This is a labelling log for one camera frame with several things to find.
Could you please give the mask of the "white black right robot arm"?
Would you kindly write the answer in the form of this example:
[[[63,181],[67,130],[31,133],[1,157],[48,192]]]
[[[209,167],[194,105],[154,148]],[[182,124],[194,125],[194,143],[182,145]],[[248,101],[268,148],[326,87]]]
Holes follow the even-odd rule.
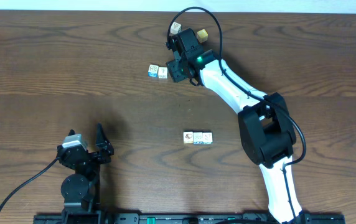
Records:
[[[293,146],[304,135],[290,117],[284,98],[253,88],[213,50],[174,50],[173,54],[166,65],[175,82],[197,79],[237,114],[243,149],[263,175],[270,214],[280,223],[294,221],[302,207],[291,167],[302,159],[293,159]]]

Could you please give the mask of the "wooden block brown picture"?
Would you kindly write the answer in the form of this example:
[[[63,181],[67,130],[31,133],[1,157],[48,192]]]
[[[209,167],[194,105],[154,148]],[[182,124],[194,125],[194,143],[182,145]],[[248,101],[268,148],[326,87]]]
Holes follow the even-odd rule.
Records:
[[[192,144],[194,142],[194,133],[192,131],[183,132],[184,144]]]

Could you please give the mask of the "yellow top wooden block far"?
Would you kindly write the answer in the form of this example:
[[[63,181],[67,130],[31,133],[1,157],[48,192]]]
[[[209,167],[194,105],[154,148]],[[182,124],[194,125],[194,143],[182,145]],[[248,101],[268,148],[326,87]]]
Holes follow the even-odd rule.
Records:
[[[199,43],[204,43],[205,41],[208,40],[208,33],[205,29],[199,30],[196,33],[196,38],[199,41]]]

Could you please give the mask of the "wooden block with drawing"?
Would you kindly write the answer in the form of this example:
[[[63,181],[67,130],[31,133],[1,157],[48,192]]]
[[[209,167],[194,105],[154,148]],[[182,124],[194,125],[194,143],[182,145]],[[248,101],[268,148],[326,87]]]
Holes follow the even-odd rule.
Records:
[[[157,75],[158,75],[158,78],[160,78],[160,79],[167,79],[168,78],[167,67],[159,67]]]

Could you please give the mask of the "wooden block drawing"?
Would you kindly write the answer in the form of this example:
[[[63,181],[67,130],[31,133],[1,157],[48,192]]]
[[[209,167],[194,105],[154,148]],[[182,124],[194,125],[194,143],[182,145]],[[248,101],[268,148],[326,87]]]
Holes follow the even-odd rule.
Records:
[[[213,143],[213,136],[211,132],[202,133],[202,144],[211,144]]]

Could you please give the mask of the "plain wooden block far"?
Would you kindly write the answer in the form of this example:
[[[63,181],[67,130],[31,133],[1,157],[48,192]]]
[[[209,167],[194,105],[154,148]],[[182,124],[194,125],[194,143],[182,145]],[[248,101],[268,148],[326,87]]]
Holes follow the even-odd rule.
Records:
[[[170,33],[171,35],[176,35],[178,33],[180,33],[182,30],[182,25],[177,23],[177,22],[173,22],[170,28]]]

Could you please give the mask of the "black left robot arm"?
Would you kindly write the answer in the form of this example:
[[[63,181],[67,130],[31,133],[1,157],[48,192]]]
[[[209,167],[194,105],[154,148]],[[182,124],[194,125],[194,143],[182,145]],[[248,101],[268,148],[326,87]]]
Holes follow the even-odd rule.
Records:
[[[100,209],[100,166],[111,162],[114,148],[101,124],[97,125],[95,152],[89,152],[81,134],[71,130],[57,146],[59,163],[75,173],[61,185],[64,210],[69,213],[91,213]]]

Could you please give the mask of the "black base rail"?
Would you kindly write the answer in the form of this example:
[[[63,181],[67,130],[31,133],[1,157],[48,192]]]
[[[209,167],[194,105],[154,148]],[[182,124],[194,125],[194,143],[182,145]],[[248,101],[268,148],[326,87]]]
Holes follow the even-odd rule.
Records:
[[[268,213],[244,213],[239,215],[171,215],[171,214],[137,214],[137,213],[99,213],[90,215],[36,215],[33,224],[214,224],[214,223],[277,223]]]

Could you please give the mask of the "blue side wooden block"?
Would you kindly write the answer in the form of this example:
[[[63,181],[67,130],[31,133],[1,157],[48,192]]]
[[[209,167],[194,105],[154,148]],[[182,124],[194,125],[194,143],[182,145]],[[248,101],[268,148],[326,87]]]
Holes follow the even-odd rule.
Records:
[[[158,71],[159,71],[159,66],[158,65],[150,64],[149,69],[148,69],[148,76],[157,78],[158,77]]]

